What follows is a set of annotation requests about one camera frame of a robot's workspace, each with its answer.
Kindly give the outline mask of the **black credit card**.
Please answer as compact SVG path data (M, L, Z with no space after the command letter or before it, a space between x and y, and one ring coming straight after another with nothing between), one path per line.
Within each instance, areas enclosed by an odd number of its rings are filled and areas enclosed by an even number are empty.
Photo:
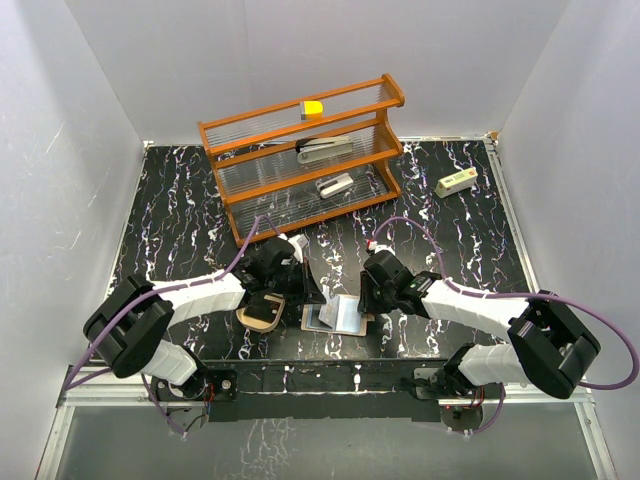
M249 319L264 323L272 323L279 310L280 304L277 301L262 298L250 303L244 311L244 315Z

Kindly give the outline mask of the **beige card box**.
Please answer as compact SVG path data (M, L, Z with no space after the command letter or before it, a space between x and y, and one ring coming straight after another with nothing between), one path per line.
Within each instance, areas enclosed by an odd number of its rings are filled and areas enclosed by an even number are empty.
M247 306L238 309L236 317L246 329L268 333L279 324L284 306L282 296L265 294L262 298L255 298Z

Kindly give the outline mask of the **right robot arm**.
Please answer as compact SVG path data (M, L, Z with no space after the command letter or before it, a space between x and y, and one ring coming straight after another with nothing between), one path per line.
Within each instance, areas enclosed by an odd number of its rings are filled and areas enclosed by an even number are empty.
M570 308L549 294L497 298L434 272L413 274L389 250L366 260L360 281L358 309L363 313L399 310L498 339L496 345L462 345L440 370L419 381L420 387L433 392L466 397L488 384L516 383L567 399L601 350Z

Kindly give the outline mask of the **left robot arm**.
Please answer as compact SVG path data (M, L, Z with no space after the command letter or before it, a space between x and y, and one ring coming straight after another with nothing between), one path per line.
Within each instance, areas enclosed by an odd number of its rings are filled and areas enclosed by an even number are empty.
M304 235L281 234L236 258L229 269L182 281L153 283L128 276L86 321L83 333L118 378L135 374L171 383L186 399L200 396L207 376L197 357L166 340L173 325L232 312L246 328L269 332L286 307L323 305Z

